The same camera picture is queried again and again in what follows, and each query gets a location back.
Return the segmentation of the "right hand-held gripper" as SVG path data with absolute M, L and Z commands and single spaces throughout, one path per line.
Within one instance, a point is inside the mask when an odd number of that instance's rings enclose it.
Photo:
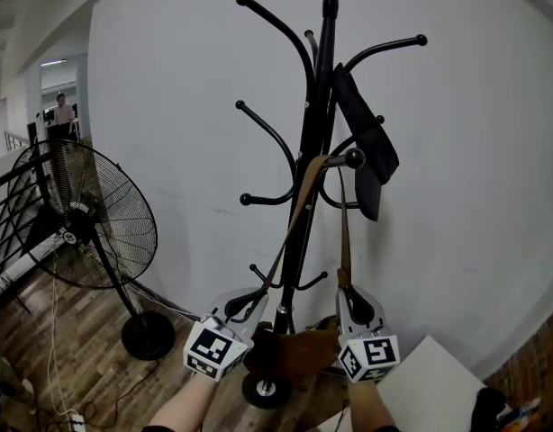
M 339 288 L 336 309 L 341 332 L 352 331 L 349 299 L 344 288 Z M 385 312 L 380 302 L 362 288 L 354 289 L 354 321 L 366 328 L 383 328 Z M 338 361 L 351 383 L 379 382 L 400 363 L 397 335 L 366 330 L 339 335 Z

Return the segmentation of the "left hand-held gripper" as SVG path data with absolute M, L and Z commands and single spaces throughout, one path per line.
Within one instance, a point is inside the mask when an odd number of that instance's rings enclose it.
M 238 315 L 252 302 L 252 287 L 221 294 L 192 327 L 184 346 L 185 367 L 220 381 L 240 365 L 254 347 L 252 337 L 267 307 L 267 293 L 255 300 L 245 321 L 236 322 L 227 316 Z

